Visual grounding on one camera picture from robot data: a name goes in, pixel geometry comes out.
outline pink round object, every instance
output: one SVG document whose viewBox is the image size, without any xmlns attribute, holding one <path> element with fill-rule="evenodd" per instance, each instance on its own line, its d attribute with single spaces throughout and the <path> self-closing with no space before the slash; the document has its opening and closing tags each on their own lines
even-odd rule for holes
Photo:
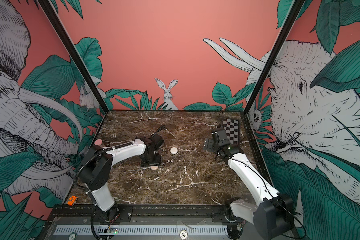
<svg viewBox="0 0 360 240">
<path fill-rule="evenodd" d="M 97 139 L 95 141 L 95 145 L 101 145 L 103 143 L 103 141 L 101 139 Z"/>
</svg>

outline marble table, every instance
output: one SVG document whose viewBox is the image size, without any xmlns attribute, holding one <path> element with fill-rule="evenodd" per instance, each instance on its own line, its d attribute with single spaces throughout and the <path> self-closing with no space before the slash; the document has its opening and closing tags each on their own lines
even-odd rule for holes
<svg viewBox="0 0 360 240">
<path fill-rule="evenodd" d="M 206 137 L 216 125 L 216 112 L 154 112 L 110 111 L 97 135 L 103 147 L 131 141 L 135 136 L 150 136 L 165 124 L 160 132 L 164 145 L 159 150 L 162 164 L 157 170 L 140 167 L 140 158 L 131 157 L 112 167 L 109 189 L 119 204 L 224 204 L 240 197 L 255 204 L 252 195 L 236 173 L 216 163 L 215 155 L 203 151 Z M 224 117 L 240 119 L 239 113 L 224 113 Z M 240 146 L 256 167 L 252 150 L 240 124 Z M 175 155 L 170 153 L 177 147 Z M 91 200 L 75 187 L 69 196 L 78 197 L 78 204 Z"/>
</svg>

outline white elephant drawing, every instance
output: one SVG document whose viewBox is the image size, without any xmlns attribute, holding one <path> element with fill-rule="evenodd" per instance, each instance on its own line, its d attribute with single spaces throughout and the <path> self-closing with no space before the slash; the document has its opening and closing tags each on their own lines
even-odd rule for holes
<svg viewBox="0 0 360 240">
<path fill-rule="evenodd" d="M 29 46 L 30 35 L 23 18 L 8 0 L 0 0 L 0 157 L 23 152 L 31 146 L 44 158 L 44 162 L 35 162 L 3 192 L 14 195 L 46 187 L 57 198 L 64 199 L 74 176 L 64 155 L 77 154 L 79 145 L 59 137 L 32 104 L 66 115 L 77 126 L 80 140 L 82 129 L 67 108 L 19 87 L 17 80 Z"/>
<path fill-rule="evenodd" d="M 204 41 L 228 63 L 250 72 L 246 84 L 256 82 L 269 53 L 257 60 L 238 45 L 220 40 L 240 59 L 215 42 Z M 333 163 L 302 149 L 291 137 L 306 147 L 360 166 L 360 147 L 333 117 L 360 140 L 360 96 L 354 90 L 335 93 L 320 86 L 309 87 L 334 56 L 335 53 L 327 53 L 319 43 L 284 43 L 268 75 L 273 85 L 273 88 L 268 88 L 271 123 L 277 140 L 265 147 L 278 152 L 285 161 L 304 163 L 311 169 L 319 167 L 342 194 L 360 205 L 360 182 Z"/>
</svg>

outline black and white checkered board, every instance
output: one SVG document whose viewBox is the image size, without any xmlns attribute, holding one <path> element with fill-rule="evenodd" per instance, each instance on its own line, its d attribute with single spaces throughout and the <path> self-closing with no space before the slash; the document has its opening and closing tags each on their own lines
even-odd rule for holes
<svg viewBox="0 0 360 240">
<path fill-rule="evenodd" d="M 231 144 L 239 143 L 240 122 L 235 119 L 223 118 L 223 126 Z"/>
</svg>

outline beige round object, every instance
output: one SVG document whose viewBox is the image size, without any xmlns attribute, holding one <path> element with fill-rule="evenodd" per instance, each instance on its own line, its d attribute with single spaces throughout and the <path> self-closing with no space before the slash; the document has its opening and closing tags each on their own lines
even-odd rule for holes
<svg viewBox="0 0 360 240">
<path fill-rule="evenodd" d="M 176 147 L 173 147 L 173 148 L 171 148 L 170 151 L 171 151 L 172 154 L 176 154 L 176 153 L 177 153 L 177 148 L 176 148 Z"/>
</svg>

